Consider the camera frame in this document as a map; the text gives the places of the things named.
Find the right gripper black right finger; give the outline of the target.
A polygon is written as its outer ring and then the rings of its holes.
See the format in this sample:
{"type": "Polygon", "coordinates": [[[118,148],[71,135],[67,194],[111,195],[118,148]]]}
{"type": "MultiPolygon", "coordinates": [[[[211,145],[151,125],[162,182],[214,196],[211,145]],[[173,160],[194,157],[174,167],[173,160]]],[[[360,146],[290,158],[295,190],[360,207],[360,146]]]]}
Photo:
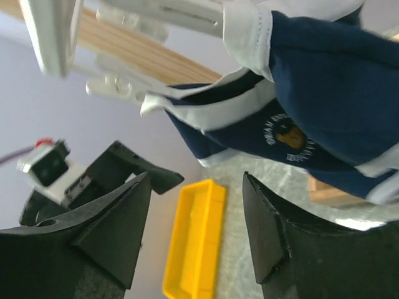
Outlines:
{"type": "Polygon", "coordinates": [[[243,205],[264,298],[397,298],[398,222],[366,231],[320,218],[249,173],[243,205]]]}

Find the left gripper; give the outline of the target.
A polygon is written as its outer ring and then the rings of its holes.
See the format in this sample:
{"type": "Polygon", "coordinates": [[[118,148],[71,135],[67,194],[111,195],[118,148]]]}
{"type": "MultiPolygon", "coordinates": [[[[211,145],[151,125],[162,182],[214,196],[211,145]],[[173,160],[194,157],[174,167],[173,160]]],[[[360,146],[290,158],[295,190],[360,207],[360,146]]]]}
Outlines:
{"type": "Polygon", "coordinates": [[[68,170],[48,187],[35,183],[19,218],[20,225],[34,226],[106,195],[131,176],[148,172],[150,186],[164,194],[184,177],[142,158],[120,141],[114,141],[88,168],[68,170]]]}

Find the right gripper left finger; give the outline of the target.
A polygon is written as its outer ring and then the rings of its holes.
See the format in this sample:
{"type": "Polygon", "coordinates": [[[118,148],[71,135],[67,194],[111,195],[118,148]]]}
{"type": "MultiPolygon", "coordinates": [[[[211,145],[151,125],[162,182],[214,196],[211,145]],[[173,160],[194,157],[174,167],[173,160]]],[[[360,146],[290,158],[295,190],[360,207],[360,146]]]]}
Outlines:
{"type": "Polygon", "coordinates": [[[1,231],[2,298],[123,298],[150,203],[143,173],[33,227],[1,231]]]}

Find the white clip hanger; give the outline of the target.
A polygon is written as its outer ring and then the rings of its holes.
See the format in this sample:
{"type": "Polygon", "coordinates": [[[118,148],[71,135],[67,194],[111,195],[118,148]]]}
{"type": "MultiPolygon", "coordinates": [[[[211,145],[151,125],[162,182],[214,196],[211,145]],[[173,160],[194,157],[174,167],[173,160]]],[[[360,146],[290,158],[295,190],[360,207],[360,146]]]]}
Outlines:
{"type": "Polygon", "coordinates": [[[1,9],[24,20],[42,73],[66,77],[75,50],[96,54],[102,72],[89,71],[89,94],[140,102],[148,92],[172,94],[171,84],[214,82],[219,75],[163,46],[165,24],[220,37],[216,1],[2,1],[1,9]]]}

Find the navy blue underwear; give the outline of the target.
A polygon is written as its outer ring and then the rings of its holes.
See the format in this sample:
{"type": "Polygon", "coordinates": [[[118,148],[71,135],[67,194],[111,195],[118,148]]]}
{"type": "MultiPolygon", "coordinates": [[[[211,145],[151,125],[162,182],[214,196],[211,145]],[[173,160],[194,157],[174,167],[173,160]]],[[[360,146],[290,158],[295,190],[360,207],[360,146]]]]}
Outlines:
{"type": "Polygon", "coordinates": [[[223,5],[239,70],[149,93],[203,166],[238,154],[306,170],[374,204],[398,199],[398,43],[362,29],[362,1],[223,5]]]}

